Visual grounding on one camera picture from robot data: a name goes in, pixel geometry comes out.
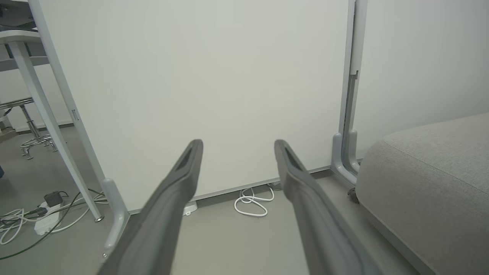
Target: white partition panel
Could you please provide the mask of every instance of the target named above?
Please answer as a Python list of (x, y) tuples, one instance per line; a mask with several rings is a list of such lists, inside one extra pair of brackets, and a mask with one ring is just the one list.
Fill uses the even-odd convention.
[(487, 0), (369, 0), (357, 158), (390, 133), (489, 112), (488, 11)]
[[(49, 101), (51, 109), (53, 110), (53, 114), (58, 122), (58, 125), (72, 123), (71, 116), (68, 112), (63, 97), (61, 96), (58, 83), (56, 83), (56, 79), (54, 78), (51, 65), (39, 65), (35, 66), (34, 69), (36, 70), (39, 81), (41, 82), (44, 92), (46, 93), (46, 97)], [(29, 90), (22, 79), (19, 69), (0, 72), (0, 102), (5, 103), (30, 96)], [(25, 107), (36, 125), (40, 128), (45, 127), (36, 105), (31, 103), (27, 104)], [(7, 117), (12, 125), (12, 128), (14, 128), (17, 132), (29, 131), (27, 121), (20, 107), (14, 107)]]
[(276, 139), (331, 164), (344, 0), (41, 0), (106, 177), (142, 208), (187, 143), (204, 142), (196, 196), (276, 178)]

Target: stool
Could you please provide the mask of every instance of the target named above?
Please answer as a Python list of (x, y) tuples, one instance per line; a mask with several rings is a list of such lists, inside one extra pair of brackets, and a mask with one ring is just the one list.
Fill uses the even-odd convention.
[(27, 156), (28, 160), (31, 160), (33, 158), (29, 153), (30, 148), (39, 144), (44, 144), (44, 147), (51, 145), (53, 147), (53, 152), (58, 151), (58, 148), (56, 148), (56, 145), (54, 144), (51, 135), (49, 134), (41, 135), (41, 132), (37, 128), (36, 124), (34, 124), (34, 121), (29, 116), (29, 113), (27, 112), (25, 105), (33, 102), (34, 100), (32, 99), (32, 97), (28, 97), (28, 98), (0, 104), (0, 110), (9, 109), (8, 111), (5, 112), (5, 115), (7, 115), (12, 110), (12, 108), (19, 106), (25, 116), (25, 119), (27, 119), (27, 125), (29, 126), (29, 129), (32, 135), (34, 136), (34, 138), (22, 143), (21, 149), (22, 149), (22, 155)]

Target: gray plastic foot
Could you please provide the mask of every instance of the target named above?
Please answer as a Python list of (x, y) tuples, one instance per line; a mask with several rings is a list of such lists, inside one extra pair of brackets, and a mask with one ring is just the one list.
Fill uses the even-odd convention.
[(111, 231), (105, 241), (104, 252), (101, 255), (101, 262), (105, 262), (126, 227), (127, 221), (129, 220), (129, 213), (113, 179), (104, 179), (102, 181), (102, 189), (107, 197), (107, 201), (109, 201), (112, 212), (114, 213), (114, 223), (112, 224)]
[(341, 160), (341, 143), (343, 137), (341, 133), (336, 133), (333, 136), (333, 154), (331, 156), (331, 170), (349, 182), (351, 185), (356, 185), (356, 176), (348, 171)]
[(346, 143), (346, 161), (348, 162), (348, 165), (351, 170), (356, 172), (358, 174), (358, 171), (360, 170), (360, 164), (358, 164), (358, 161), (356, 160), (356, 137), (357, 137), (357, 132), (355, 130), (351, 130), (348, 134), (348, 139)]

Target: fabric upholstery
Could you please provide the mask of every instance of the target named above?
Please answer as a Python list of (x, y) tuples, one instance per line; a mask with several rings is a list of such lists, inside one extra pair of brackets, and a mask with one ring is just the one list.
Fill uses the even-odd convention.
[(489, 274), (489, 113), (385, 137), (356, 194), (433, 271)]

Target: white tabletop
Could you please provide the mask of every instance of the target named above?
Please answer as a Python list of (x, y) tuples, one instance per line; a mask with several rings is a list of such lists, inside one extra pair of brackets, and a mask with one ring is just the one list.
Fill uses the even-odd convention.
[(27, 30), (0, 31), (0, 44), (6, 44), (14, 41), (41, 43), (41, 37), (39, 36), (39, 33), (35, 31), (27, 31)]

